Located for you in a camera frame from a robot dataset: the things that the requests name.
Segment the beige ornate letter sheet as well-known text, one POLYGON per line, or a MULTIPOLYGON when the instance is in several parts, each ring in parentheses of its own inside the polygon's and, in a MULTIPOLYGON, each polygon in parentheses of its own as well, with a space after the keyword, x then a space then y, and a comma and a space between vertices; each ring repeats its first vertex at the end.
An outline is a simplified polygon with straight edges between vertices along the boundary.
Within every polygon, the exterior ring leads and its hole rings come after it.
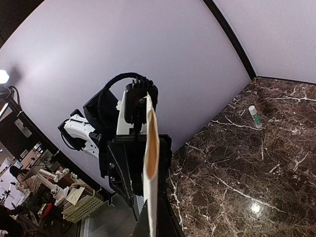
POLYGON ((144 200, 147 202, 150 236, 157 235, 158 165, 160 141, 151 96, 146 99, 146 147, 143 166, 144 200))

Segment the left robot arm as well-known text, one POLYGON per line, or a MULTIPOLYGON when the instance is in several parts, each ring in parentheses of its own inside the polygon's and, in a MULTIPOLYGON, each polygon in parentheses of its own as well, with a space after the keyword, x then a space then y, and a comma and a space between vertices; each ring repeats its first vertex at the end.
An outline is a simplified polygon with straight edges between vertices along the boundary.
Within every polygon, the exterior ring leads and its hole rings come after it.
POLYGON ((128 206, 134 195, 145 196, 143 177, 157 177, 157 197, 166 198, 166 173, 171 164, 171 138, 147 135, 147 99, 158 103, 156 89, 125 90, 122 100, 107 91, 95 95, 85 106, 85 117, 74 111, 58 129, 77 151, 99 160, 100 174, 128 206))

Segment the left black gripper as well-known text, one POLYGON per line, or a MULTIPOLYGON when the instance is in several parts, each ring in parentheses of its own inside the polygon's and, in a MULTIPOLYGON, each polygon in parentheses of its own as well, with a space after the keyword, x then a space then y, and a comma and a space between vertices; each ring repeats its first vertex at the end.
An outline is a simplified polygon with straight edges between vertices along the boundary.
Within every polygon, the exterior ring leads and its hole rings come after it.
POLYGON ((133 194, 143 194, 142 173, 146 148, 146 135, 110 136, 98 139, 102 176, 108 176, 110 187, 129 207, 134 204, 133 194))

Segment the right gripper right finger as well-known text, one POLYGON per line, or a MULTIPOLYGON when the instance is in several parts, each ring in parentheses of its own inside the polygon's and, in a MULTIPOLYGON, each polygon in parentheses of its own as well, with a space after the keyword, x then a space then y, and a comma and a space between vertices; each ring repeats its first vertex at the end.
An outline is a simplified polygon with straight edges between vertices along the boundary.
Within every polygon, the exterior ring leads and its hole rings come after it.
POLYGON ((158 198, 157 237, 184 237, 184 233, 166 198, 158 198))

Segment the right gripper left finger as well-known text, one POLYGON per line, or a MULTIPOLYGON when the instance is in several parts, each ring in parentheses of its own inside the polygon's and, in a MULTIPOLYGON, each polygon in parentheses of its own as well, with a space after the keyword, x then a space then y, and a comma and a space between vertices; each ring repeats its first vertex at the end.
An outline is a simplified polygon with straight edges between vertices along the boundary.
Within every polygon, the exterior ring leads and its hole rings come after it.
POLYGON ((133 230, 133 237, 150 237, 150 227, 148 218, 148 207, 147 200, 145 201, 141 213, 139 215, 138 221, 136 222, 135 228, 133 230))

